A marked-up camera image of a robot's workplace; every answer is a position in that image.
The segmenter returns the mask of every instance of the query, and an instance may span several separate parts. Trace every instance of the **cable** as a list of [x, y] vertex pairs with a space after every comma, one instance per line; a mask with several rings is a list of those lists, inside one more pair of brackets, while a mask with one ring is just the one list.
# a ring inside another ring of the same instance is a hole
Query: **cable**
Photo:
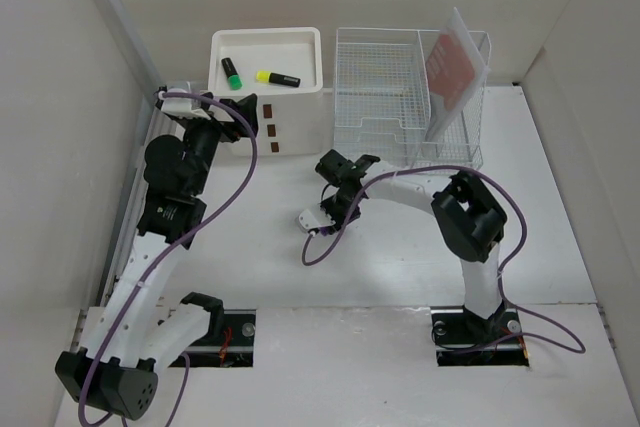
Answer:
[[513, 339], [513, 338], [516, 338], [516, 337], [525, 337], [526, 336], [526, 337], [532, 337], [534, 339], [539, 339], [539, 340], [542, 340], [544, 342], [553, 344], [556, 347], [560, 347], [562, 349], [568, 350], [569, 352], [573, 352], [573, 353], [576, 353], [576, 354], [584, 354], [587, 351], [587, 348], [582, 343], [580, 338], [576, 334], [574, 334], [568, 327], [565, 327], [560, 322], [558, 322], [556, 320], [553, 320], [551, 317], [547, 317], [546, 315], [539, 314], [538, 312], [534, 312], [534, 311], [529, 310], [527, 308], [521, 307], [521, 306], [511, 302], [507, 298], [507, 296], [506, 296], [506, 294], [504, 292], [504, 284], [503, 284], [503, 280], [502, 280], [502, 272], [503, 272], [504, 268], [507, 266], [507, 264], [516, 255], [518, 255], [518, 253], [522, 250], [522, 247], [524, 247], [524, 243], [527, 240], [527, 234], [528, 234], [527, 221], [526, 221], [526, 219], [524, 217], [524, 214], [522, 213], [522, 210], [520, 209], [520, 207], [516, 203], [516, 201], [513, 200], [513, 198], [509, 195], [509, 193], [500, 184], [498, 184], [495, 180], [493, 180], [491, 177], [483, 174], [482, 172], [479, 172], [479, 171], [477, 171], [475, 169], [472, 169], [472, 168], [469, 168], [469, 167], [462, 167], [462, 166], [457, 166], [457, 165], [434, 165], [434, 166], [430, 166], [430, 167], [419, 167], [419, 168], [415, 168], [415, 169], [399, 170], [399, 171], [394, 171], [394, 172], [385, 172], [383, 174], [380, 174], [380, 175], [374, 177], [369, 182], [367, 182], [364, 185], [364, 187], [362, 187], [358, 191], [358, 193], [356, 194], [355, 198], [353, 199], [353, 202], [349, 206], [349, 210], [347, 210], [347, 215], [345, 216], [344, 222], [342, 224], [343, 227], [342, 227], [342, 229], [340, 229], [340, 231], [338, 232], [338, 235], [333, 240], [331, 245], [327, 248], [327, 250], [324, 251], [324, 253], [322, 253], [319, 257], [317, 257], [317, 258], [315, 258], [313, 260], [307, 260], [307, 249], [309, 248], [309, 244], [311, 242], [311, 239], [314, 237], [313, 234], [309, 234], [309, 236], [307, 237], [307, 240], [305, 241], [304, 246], [302, 248], [302, 263], [304, 265], [306, 265], [306, 266], [316, 265], [316, 264], [322, 262], [324, 259], [326, 259], [331, 254], [331, 252], [333, 252], [333, 250], [338, 245], [338, 242], [340, 242], [340, 239], [344, 235], [344, 232], [345, 232], [345, 230], [347, 228], [347, 225], [349, 225], [349, 221], [351, 220], [351, 216], [353, 215], [356, 207], [358, 206], [358, 202], [360, 202], [360, 199], [362, 199], [362, 197], [364, 196], [365, 192], [367, 191], [367, 189], [369, 187], [371, 187], [371, 185], [373, 185], [376, 182], [379, 182], [380, 180], [388, 179], [388, 178], [394, 177], [396, 175], [398, 175], [398, 176], [413, 175], [413, 174], [421, 174], [421, 173], [425, 173], [425, 172], [434, 172], [436, 170], [458, 170], [458, 171], [463, 171], [463, 172], [468, 172], [470, 174], [474, 174], [474, 175], [480, 177], [485, 182], [487, 182], [494, 189], [496, 189], [500, 193], [500, 195], [502, 195], [502, 197], [504, 197], [504, 199], [509, 203], [509, 205], [511, 205], [511, 207], [513, 208], [513, 210], [516, 213], [516, 216], [518, 217], [518, 220], [520, 221], [520, 225], [522, 227], [522, 234], [520, 236], [520, 241], [518, 242], [518, 245], [516, 245], [516, 247], [511, 251], [511, 253], [509, 253], [509, 255], [507, 255], [505, 257], [505, 259], [500, 263], [500, 266], [498, 267], [498, 290], [500, 291], [500, 296], [502, 297], [502, 300], [504, 300], [505, 306], [509, 306], [510, 305], [510, 306], [518, 309], [519, 311], [524, 312], [525, 314], [533, 315], [534, 317], [537, 317], [537, 318], [539, 318], [541, 320], [549, 322], [550, 324], [556, 326], [557, 328], [559, 328], [560, 330], [562, 330], [563, 332], [568, 334], [569, 337], [571, 337], [578, 344], [578, 348], [575, 348], [575, 347], [571, 347], [569, 345], [562, 344], [562, 343], [560, 343], [560, 342], [558, 342], [556, 340], [553, 340], [553, 339], [551, 339], [549, 337], [545, 337], [545, 336], [540, 335], [540, 334], [535, 334], [535, 333], [531, 333], [531, 332], [518, 332], [518, 333], [515, 333], [515, 334], [505, 335], [504, 337], [500, 337], [499, 339], [496, 339], [493, 342], [489, 342], [488, 344], [484, 344], [484, 345], [480, 345], [480, 346], [473, 346], [473, 347], [469, 347], [467, 349], [460, 349], [460, 350], [456, 350], [456, 352], [459, 353], [459, 354], [477, 352], [478, 350], [484, 350], [484, 349], [487, 349], [489, 347], [493, 347], [495, 345], [498, 345], [499, 343], [504, 342], [505, 340]]
[[[431, 328], [431, 341], [434, 343], [434, 345], [436, 347], [440, 347], [441, 349], [446, 350], [448, 353], [452, 354], [452, 355], [459, 355], [460, 350], [465, 350], [467, 347], [448, 347], [446, 345], [442, 345], [440, 343], [438, 343], [438, 341], [436, 340], [436, 333], [435, 333], [435, 327]], [[476, 344], [473, 347], [474, 348], [478, 348], [480, 346], [480, 344]], [[491, 359], [493, 359], [493, 357], [496, 355], [496, 352], [498, 350], [498, 346], [496, 345], [494, 350], [478, 350], [476, 352], [476, 355], [472, 355], [471, 357], [463, 357], [462, 355], [460, 355], [459, 357], [456, 357], [457, 359], [459, 359], [458, 361], [454, 361], [454, 359], [450, 359], [451, 362], [454, 363], [454, 365], [472, 365], [474, 362], [478, 362], [480, 360], [483, 360], [484, 364], [487, 364], [491, 361]]]
[[[156, 267], [158, 267], [158, 264], [160, 264], [160, 262], [162, 262], [167, 257], [167, 255], [169, 255], [171, 252], [173, 252], [178, 246], [182, 245], [184, 242], [187, 242], [188, 240], [193, 238], [193, 236], [195, 236], [199, 231], [204, 229], [213, 220], [215, 220], [222, 212], [224, 212], [240, 196], [242, 191], [249, 184], [249, 181], [251, 180], [251, 177], [253, 177], [253, 173], [256, 170], [256, 164], [258, 162], [258, 144], [256, 142], [256, 136], [253, 133], [253, 130], [251, 130], [251, 126], [249, 125], [249, 123], [244, 119], [244, 117], [242, 117], [240, 114], [238, 114], [235, 110], [233, 110], [230, 107], [227, 107], [226, 105], [224, 105], [221, 102], [218, 102], [217, 100], [213, 100], [213, 99], [210, 99], [208, 97], [204, 97], [202, 95], [197, 95], [197, 94], [183, 93], [183, 92], [165, 92], [164, 93], [164, 98], [184, 98], [184, 99], [193, 99], [193, 100], [197, 100], [197, 101], [200, 101], [200, 102], [204, 102], [206, 104], [209, 104], [209, 105], [212, 105], [212, 106], [215, 106], [215, 107], [218, 107], [218, 108], [224, 110], [233, 119], [235, 119], [238, 122], [240, 122], [240, 125], [242, 125], [242, 127], [245, 129], [245, 131], [249, 135], [249, 140], [251, 141], [251, 151], [252, 151], [252, 153], [251, 153], [251, 164], [249, 165], [249, 170], [247, 172], [247, 175], [245, 176], [245, 178], [242, 181], [242, 183], [240, 184], [240, 186], [233, 193], [233, 195], [231, 195], [231, 197], [229, 197], [227, 199], [227, 201], [224, 204], [222, 204], [218, 208], [218, 210], [216, 210], [213, 214], [208, 216], [200, 224], [195, 226], [189, 232], [187, 232], [182, 237], [180, 237], [178, 240], [176, 240], [173, 244], [169, 245], [166, 249], [164, 249], [160, 253], [160, 255], [158, 255], [158, 257], [156, 257], [156, 259], [153, 262], [151, 262], [151, 264], [149, 264], [149, 267], [147, 267], [147, 269], [144, 271], [144, 273], [140, 277], [140, 280], [138, 281], [138, 283], [135, 285], [135, 287], [131, 291], [131, 294], [129, 295], [129, 297], [127, 298], [126, 302], [122, 306], [122, 309], [120, 310], [120, 312], [118, 312], [118, 315], [114, 319], [113, 325], [111, 325], [111, 327], [107, 331], [107, 334], [105, 335], [104, 340], [102, 341], [102, 344], [100, 345], [100, 348], [96, 352], [96, 355], [95, 355], [93, 361], [91, 362], [91, 365], [89, 366], [89, 371], [87, 372], [87, 376], [85, 377], [84, 384], [82, 384], [82, 390], [80, 391], [80, 399], [78, 400], [78, 420], [80, 421], [80, 425], [82, 425], [82, 427], [99, 427], [100, 425], [104, 424], [107, 420], [109, 420], [109, 418], [112, 415], [112, 414], [107, 414], [104, 417], [102, 417], [100, 420], [98, 420], [97, 422], [94, 422], [94, 423], [90, 423], [87, 420], [85, 409], [86, 409], [86, 406], [87, 406], [87, 396], [89, 394], [89, 386], [91, 385], [91, 381], [93, 380], [93, 376], [96, 373], [96, 370], [98, 368], [98, 364], [100, 363], [100, 359], [102, 359], [102, 356], [103, 356], [104, 352], [107, 350], [107, 346], [109, 345], [109, 342], [111, 342], [111, 339], [113, 339], [113, 336], [115, 335], [116, 331], [118, 330], [118, 326], [122, 322], [122, 319], [124, 319], [124, 316], [127, 313], [127, 311], [129, 310], [129, 307], [131, 307], [131, 304], [133, 303], [133, 301], [135, 300], [136, 296], [138, 295], [138, 292], [140, 292], [140, 289], [142, 288], [141, 286], [144, 285], [144, 282], [149, 278], [149, 276], [156, 269]], [[178, 400], [176, 402], [176, 407], [175, 407], [176, 410], [178, 408], [178, 405], [179, 405], [179, 402], [180, 402], [181, 398], [182, 398], [181, 396], [178, 397]]]
[[320, 202], [322, 202], [324, 200], [324, 194], [327, 191], [327, 189], [331, 187], [331, 184], [327, 184], [324, 186], [324, 188], [322, 189], [322, 192], [320, 193]]
[[220, 357], [220, 367], [224, 367], [224, 359], [227, 358], [227, 350], [229, 349], [229, 344], [231, 343], [232, 338], [233, 331], [231, 330], [231, 327], [227, 327], [224, 331], [224, 343], [218, 352], [218, 356]]
[[[180, 392], [178, 392], [178, 398], [176, 399], [176, 403], [173, 404], [173, 409], [171, 410], [171, 415], [169, 416], [169, 420], [164, 425], [164, 427], [169, 427], [171, 422], [173, 422], [173, 418], [176, 416], [176, 412], [178, 412], [178, 407], [180, 407], [180, 401], [182, 400], [182, 396], [184, 395], [184, 390], [187, 387], [187, 381], [189, 380], [189, 369], [191, 368], [191, 359], [189, 358], [189, 354], [183, 352], [180, 357], [184, 359], [184, 376], [182, 377], [182, 385], [180, 386]], [[120, 417], [122, 420], [122, 427], [129, 427], [127, 424], [127, 419], [124, 417]]]

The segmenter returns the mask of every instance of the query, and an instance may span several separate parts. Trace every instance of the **black mounting plate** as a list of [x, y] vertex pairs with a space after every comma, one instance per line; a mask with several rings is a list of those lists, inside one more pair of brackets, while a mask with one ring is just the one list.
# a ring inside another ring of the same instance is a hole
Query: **black mounting plate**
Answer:
[[469, 329], [469, 313], [462, 307], [432, 307], [431, 321], [433, 326], [432, 339], [436, 343], [436, 359], [440, 367], [450, 366], [479, 366], [479, 365], [519, 365], [529, 366], [526, 345], [523, 338], [501, 342], [497, 346], [483, 351], [460, 354], [456, 349], [487, 344], [493, 340], [511, 333], [507, 324], [515, 320], [520, 324], [518, 312], [507, 309], [501, 315], [492, 334], [478, 339], [477, 334]]
[[[243, 332], [246, 324], [253, 326], [253, 335], [245, 335]], [[225, 368], [253, 367], [253, 343], [257, 327], [255, 310], [225, 310], [220, 335], [198, 339], [185, 350], [191, 367], [221, 367], [219, 352], [225, 342], [224, 331], [228, 327], [231, 327], [232, 335], [225, 357]], [[184, 367], [184, 359], [178, 357], [170, 367]]]

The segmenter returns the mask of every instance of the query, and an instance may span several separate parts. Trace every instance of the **green highlighter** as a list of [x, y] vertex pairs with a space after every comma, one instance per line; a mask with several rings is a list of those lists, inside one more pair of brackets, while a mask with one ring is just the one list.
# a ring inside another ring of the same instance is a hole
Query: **green highlighter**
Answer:
[[227, 80], [229, 81], [231, 90], [240, 90], [242, 88], [242, 81], [240, 80], [238, 71], [236, 70], [235, 65], [233, 65], [233, 62], [231, 62], [231, 59], [229, 57], [225, 57], [221, 62], [224, 73], [227, 75]]

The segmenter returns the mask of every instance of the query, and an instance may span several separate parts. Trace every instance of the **black bracket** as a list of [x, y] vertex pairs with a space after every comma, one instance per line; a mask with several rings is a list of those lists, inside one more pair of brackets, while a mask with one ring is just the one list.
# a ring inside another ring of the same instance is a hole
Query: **black bracket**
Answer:
[[[166, 92], [163, 86], [158, 92]], [[204, 97], [213, 98], [210, 92]], [[258, 133], [258, 97], [251, 94], [242, 100], [221, 99], [221, 103], [238, 112]], [[156, 107], [162, 109], [164, 100], [158, 99]], [[201, 102], [200, 108], [208, 111], [210, 105]], [[233, 120], [183, 119], [168, 116], [185, 132], [182, 140], [173, 135], [161, 135], [153, 139], [145, 149], [144, 180], [149, 184], [144, 212], [138, 223], [140, 235], [147, 232], [165, 236], [171, 244], [197, 226], [206, 209], [198, 200], [207, 182], [216, 149], [220, 142], [236, 142], [248, 137], [249, 132]], [[188, 249], [193, 239], [183, 246]]]
[[220, 299], [209, 295], [198, 294], [197, 292], [191, 292], [184, 297], [180, 303], [197, 305], [202, 307], [206, 312], [209, 312], [209, 330], [203, 338], [220, 336], [224, 326], [224, 304]]
[[[77, 353], [62, 352], [55, 372], [62, 384], [78, 402], [84, 379], [92, 359], [86, 350]], [[138, 420], [149, 408], [156, 394], [158, 376], [152, 371], [153, 363], [140, 361], [136, 368], [120, 367], [118, 359], [100, 362], [89, 386], [87, 405], [120, 417]]]
[[458, 172], [431, 202], [449, 250], [467, 262], [486, 262], [504, 237], [507, 214], [476, 175]]
[[[255, 310], [226, 310], [219, 335], [207, 333], [191, 344], [185, 352], [189, 354], [191, 367], [252, 367], [253, 346], [256, 335]], [[220, 349], [226, 342], [225, 331], [231, 334], [225, 362], [221, 364]], [[178, 357], [171, 367], [184, 367], [184, 359]]]
[[520, 326], [518, 312], [504, 303], [488, 319], [464, 307], [431, 307], [431, 339], [438, 347], [436, 359], [441, 367], [479, 365], [528, 366], [522, 337], [501, 342], [497, 347], [460, 353], [461, 349], [481, 346], [511, 333], [513, 322]]

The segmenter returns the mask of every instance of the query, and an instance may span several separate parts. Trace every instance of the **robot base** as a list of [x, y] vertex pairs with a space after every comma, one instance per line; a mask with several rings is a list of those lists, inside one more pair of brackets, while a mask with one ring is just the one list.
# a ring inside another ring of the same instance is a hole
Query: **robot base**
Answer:
[[497, 346], [461, 354], [458, 350], [490, 343], [520, 331], [520, 319], [513, 309], [503, 306], [489, 319], [481, 319], [464, 307], [432, 307], [431, 338], [437, 346], [440, 367], [520, 365], [529, 366], [527, 348], [522, 337], [506, 340]]
[[[224, 332], [231, 329], [231, 340], [226, 349], [224, 365], [220, 365], [220, 349], [225, 344]], [[253, 367], [253, 343], [256, 333], [255, 310], [225, 310], [224, 324], [218, 332], [208, 334], [191, 344], [191, 367]], [[184, 359], [178, 357], [170, 367], [184, 367]]]

